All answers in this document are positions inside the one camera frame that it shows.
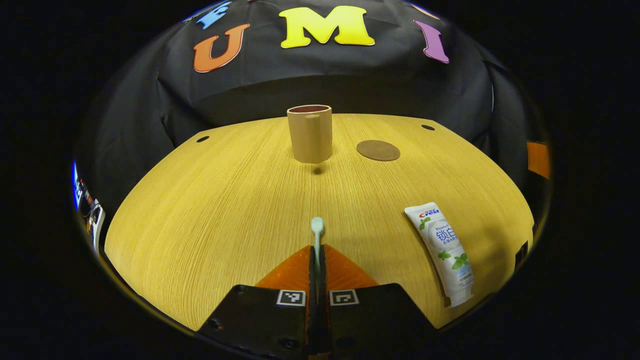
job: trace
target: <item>white toothpaste tube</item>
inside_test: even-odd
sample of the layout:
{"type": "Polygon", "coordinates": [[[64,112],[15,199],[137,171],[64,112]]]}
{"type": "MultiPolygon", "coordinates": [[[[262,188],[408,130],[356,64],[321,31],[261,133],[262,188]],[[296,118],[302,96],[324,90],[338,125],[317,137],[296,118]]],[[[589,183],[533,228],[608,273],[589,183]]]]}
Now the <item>white toothpaste tube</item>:
{"type": "Polygon", "coordinates": [[[404,209],[427,245],[451,307],[471,299],[474,273],[460,239],[435,202],[404,209]]]}

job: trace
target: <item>cup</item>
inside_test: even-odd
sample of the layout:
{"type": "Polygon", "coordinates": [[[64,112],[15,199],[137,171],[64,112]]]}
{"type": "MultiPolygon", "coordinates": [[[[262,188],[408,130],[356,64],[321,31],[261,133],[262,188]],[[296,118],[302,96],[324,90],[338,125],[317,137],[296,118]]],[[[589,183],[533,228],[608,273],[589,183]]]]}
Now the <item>cup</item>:
{"type": "Polygon", "coordinates": [[[318,164],[332,155],[331,107],[303,105],[287,110],[293,157],[318,164]]]}

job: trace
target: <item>letter m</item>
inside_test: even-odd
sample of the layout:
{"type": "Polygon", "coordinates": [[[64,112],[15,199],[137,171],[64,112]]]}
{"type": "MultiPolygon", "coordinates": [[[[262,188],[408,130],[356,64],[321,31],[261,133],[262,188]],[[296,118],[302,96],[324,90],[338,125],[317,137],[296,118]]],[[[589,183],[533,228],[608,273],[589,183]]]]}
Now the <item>letter m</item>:
{"type": "Polygon", "coordinates": [[[336,6],[327,17],[318,15],[310,8],[293,8],[281,12],[279,15],[287,19],[287,39],[281,43],[285,49],[290,47],[307,46],[311,39],[305,36],[304,30],[325,44],[339,28],[335,41],[338,44],[373,45],[375,40],[367,34],[362,15],[367,10],[355,6],[336,6]]]}

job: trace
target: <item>foam letter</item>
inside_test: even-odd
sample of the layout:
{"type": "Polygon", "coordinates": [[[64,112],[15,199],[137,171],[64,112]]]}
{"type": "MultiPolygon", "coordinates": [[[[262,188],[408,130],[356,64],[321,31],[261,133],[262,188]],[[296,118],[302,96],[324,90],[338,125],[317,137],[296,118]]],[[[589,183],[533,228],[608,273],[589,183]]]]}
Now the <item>foam letter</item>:
{"type": "Polygon", "coordinates": [[[248,27],[249,24],[242,24],[228,30],[225,33],[225,35],[229,37],[227,51],[217,58],[211,58],[211,48],[213,47],[213,43],[216,39],[218,39],[217,35],[200,42],[193,48],[196,51],[195,57],[193,58],[193,68],[197,72],[209,72],[228,64],[240,52],[240,47],[242,46],[242,35],[244,29],[248,27]]]}
{"type": "Polygon", "coordinates": [[[211,10],[207,15],[204,15],[203,17],[201,17],[200,20],[196,21],[196,23],[201,22],[202,25],[204,25],[202,26],[203,30],[208,28],[211,24],[218,21],[218,19],[225,16],[226,14],[225,11],[228,9],[227,5],[229,5],[230,3],[231,1],[227,1],[224,4],[221,4],[217,8],[211,10]]]}
{"type": "Polygon", "coordinates": [[[440,41],[440,32],[421,21],[414,20],[413,22],[420,26],[424,34],[424,40],[427,43],[427,47],[424,48],[424,54],[432,59],[448,64],[449,58],[444,54],[444,49],[440,41]]]}
{"type": "Polygon", "coordinates": [[[367,13],[363,8],[355,6],[336,6],[327,17],[318,15],[310,8],[293,8],[280,13],[287,19],[287,39],[281,43],[285,49],[290,47],[307,46],[311,39],[305,37],[303,29],[325,44],[339,28],[335,37],[338,44],[373,45],[375,40],[367,34],[362,15],[367,13]]]}

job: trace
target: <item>coaster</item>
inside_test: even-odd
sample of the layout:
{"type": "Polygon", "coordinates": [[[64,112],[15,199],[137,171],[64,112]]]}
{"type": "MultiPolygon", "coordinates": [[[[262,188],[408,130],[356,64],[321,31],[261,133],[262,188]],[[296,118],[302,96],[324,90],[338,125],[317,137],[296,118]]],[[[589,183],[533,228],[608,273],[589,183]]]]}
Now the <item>coaster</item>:
{"type": "Polygon", "coordinates": [[[356,150],[365,158],[378,161],[392,161],[400,157],[400,150],[388,142],[365,140],[356,146],[356,150]]]}

